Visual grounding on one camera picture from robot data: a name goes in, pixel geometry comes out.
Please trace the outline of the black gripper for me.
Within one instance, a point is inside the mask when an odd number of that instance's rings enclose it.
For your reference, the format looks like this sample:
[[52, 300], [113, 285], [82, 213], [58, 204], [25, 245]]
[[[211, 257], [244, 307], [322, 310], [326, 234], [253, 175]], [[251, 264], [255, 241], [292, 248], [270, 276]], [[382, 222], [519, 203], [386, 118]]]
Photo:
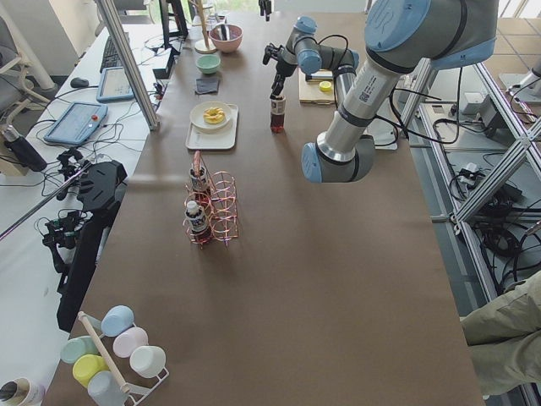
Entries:
[[276, 74], [271, 87], [271, 98], [277, 98], [282, 92], [282, 84], [295, 72], [296, 64], [289, 63], [281, 53], [276, 56]]

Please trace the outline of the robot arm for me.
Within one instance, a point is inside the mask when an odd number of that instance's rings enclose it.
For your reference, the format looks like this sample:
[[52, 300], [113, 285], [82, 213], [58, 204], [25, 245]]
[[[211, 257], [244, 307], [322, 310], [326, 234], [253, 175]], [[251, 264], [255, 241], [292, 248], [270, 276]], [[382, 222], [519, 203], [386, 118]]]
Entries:
[[378, 1], [364, 29], [366, 59], [350, 47], [319, 44], [317, 24], [302, 16], [287, 43], [265, 48], [264, 63], [276, 60], [271, 96], [277, 98], [295, 69], [332, 71], [338, 80], [338, 107], [330, 127], [302, 150], [304, 177], [313, 183], [358, 181], [371, 169], [375, 148], [366, 128], [401, 76], [427, 58], [437, 70], [480, 63], [494, 51], [496, 1]]

